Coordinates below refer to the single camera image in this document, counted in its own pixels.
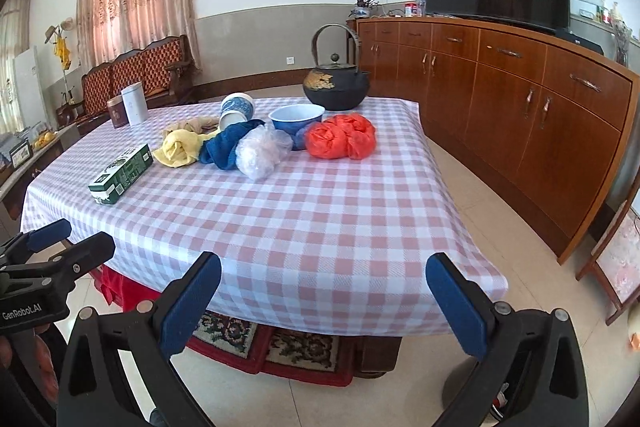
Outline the person's left hand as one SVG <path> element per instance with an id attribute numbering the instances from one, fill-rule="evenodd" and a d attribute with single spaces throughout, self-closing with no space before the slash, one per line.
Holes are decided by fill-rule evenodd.
<path id="1" fill-rule="evenodd" d="M 25 329 L 9 337 L 1 337 L 1 366 L 8 369 L 21 362 L 28 379 L 35 385 L 43 399 L 50 405 L 58 404 L 58 377 L 52 355 L 42 335 L 50 329 L 50 324 Z"/>

